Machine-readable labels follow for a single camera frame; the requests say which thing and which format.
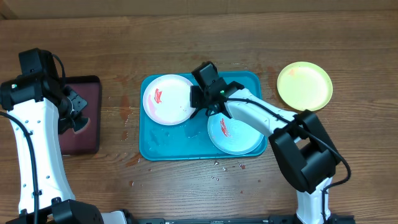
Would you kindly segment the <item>yellow-green plate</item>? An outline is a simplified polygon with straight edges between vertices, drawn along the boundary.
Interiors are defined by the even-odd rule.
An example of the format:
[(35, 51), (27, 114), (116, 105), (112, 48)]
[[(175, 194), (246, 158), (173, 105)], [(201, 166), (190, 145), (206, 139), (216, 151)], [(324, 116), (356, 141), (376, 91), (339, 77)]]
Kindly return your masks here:
[(310, 62), (294, 62), (284, 67), (277, 78), (277, 91), (291, 108), (316, 111), (324, 108), (333, 95), (330, 76)]

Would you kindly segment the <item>pink green sponge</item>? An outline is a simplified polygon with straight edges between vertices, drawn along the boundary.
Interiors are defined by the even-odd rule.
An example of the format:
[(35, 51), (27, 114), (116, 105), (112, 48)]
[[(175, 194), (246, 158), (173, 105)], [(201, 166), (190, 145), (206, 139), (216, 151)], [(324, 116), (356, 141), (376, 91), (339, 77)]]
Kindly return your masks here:
[(74, 120), (73, 132), (75, 134), (82, 133), (90, 125), (90, 122), (90, 119), (87, 117), (78, 117), (76, 120)]

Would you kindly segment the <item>white plate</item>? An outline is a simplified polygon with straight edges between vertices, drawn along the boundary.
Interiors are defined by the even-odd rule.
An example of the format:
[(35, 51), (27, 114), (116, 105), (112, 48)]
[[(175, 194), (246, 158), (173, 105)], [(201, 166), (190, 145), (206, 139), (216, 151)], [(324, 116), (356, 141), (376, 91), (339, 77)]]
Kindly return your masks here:
[(186, 121), (195, 111), (190, 103), (192, 86), (193, 83), (181, 75), (168, 74), (155, 78), (142, 97), (146, 115), (166, 126)]

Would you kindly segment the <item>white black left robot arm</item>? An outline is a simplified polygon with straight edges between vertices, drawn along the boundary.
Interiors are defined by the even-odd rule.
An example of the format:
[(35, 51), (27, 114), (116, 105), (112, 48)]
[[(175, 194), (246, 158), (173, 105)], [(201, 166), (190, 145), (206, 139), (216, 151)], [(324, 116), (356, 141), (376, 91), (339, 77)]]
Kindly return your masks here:
[(59, 57), (38, 48), (19, 53), (22, 73), (1, 84), (1, 116), (10, 120), (21, 178), (19, 216), (13, 223), (135, 223), (127, 210), (102, 213), (79, 202), (68, 183), (59, 134), (80, 129), (87, 102), (66, 85)]

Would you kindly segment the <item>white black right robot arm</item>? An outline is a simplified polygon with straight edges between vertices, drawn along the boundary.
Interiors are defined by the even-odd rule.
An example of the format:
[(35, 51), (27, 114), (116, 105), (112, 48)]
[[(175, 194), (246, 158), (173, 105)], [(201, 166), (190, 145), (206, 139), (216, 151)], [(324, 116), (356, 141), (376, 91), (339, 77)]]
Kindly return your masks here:
[(315, 113), (277, 108), (238, 82), (226, 83), (212, 62), (192, 71), (191, 106), (207, 114), (222, 113), (249, 125), (269, 140), (279, 169), (297, 191), (294, 223), (336, 223), (328, 208), (328, 191), (339, 163), (345, 160)]

